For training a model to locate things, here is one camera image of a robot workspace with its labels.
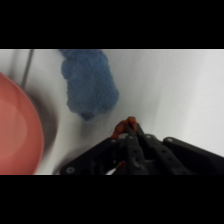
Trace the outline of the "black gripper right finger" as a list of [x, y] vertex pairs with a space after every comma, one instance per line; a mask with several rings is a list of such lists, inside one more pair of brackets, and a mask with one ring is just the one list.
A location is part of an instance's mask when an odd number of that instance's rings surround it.
[[170, 175], [224, 175], [224, 157], [192, 144], [166, 137], [160, 141], [137, 125], [139, 142], [153, 160]]

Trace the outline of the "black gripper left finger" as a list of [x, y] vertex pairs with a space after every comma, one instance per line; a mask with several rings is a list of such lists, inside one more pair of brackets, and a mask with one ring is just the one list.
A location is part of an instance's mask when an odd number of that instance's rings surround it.
[[137, 132], [131, 125], [118, 138], [106, 138], [67, 162], [60, 175], [147, 175], [148, 170]]

